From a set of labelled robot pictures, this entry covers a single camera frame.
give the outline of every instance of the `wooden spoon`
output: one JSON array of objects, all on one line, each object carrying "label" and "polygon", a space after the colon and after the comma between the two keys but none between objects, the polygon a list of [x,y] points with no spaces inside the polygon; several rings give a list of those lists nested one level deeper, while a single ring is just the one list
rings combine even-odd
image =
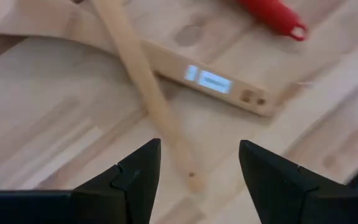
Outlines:
[{"label": "wooden spoon", "polygon": [[[99,19],[70,1],[0,0],[0,34],[56,37],[117,54]],[[260,88],[148,40],[141,46],[152,70],[171,80],[262,116],[275,111],[272,96]]]}]

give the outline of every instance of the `red handle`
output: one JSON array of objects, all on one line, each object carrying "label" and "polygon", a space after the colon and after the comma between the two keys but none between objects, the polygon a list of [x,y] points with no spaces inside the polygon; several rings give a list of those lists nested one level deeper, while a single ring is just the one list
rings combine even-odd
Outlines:
[{"label": "red handle", "polygon": [[239,0],[258,20],[281,35],[297,41],[307,38],[308,28],[300,22],[299,15],[278,0]]}]

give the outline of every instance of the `red kitchen utensil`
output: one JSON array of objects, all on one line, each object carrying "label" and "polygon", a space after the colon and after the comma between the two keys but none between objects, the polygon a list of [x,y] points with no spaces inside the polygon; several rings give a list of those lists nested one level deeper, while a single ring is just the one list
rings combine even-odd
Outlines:
[{"label": "red kitchen utensil", "polygon": [[299,15],[279,0],[238,0],[252,15],[281,35],[297,41],[307,38],[308,28]]}]

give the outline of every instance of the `wooden surface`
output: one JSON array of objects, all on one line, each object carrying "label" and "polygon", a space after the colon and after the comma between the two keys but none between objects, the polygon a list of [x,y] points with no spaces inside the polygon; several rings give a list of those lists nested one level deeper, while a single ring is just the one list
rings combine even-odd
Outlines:
[{"label": "wooden surface", "polygon": [[[0,0],[0,34],[72,40],[117,55],[117,47],[110,41],[96,12],[69,1]],[[142,39],[141,46],[154,73],[257,114],[273,114],[275,100],[265,90],[149,40]],[[195,75],[200,80],[204,72],[217,74],[230,82],[228,89],[217,91],[186,78],[188,69],[194,66],[199,68]]]},{"label": "wooden surface", "polygon": [[[233,2],[124,2],[141,37],[271,89],[282,106],[260,118],[162,81],[207,179],[205,192],[189,193],[163,139],[152,223],[258,223],[240,139],[340,182],[358,169],[358,1],[286,3],[310,24],[307,42],[271,34]],[[153,137],[118,58],[36,38],[0,55],[0,189],[76,187]]]}]

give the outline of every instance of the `wooden dowel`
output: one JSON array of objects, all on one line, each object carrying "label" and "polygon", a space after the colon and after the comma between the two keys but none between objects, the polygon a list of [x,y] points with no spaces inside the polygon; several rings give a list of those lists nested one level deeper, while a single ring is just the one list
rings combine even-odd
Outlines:
[{"label": "wooden dowel", "polygon": [[195,161],[191,144],[180,131],[177,118],[166,102],[147,57],[141,50],[140,40],[124,15],[119,0],[93,0],[101,20],[115,44],[128,74],[143,97],[144,104],[171,149],[173,161],[190,187],[198,192],[203,189],[203,175]]}]

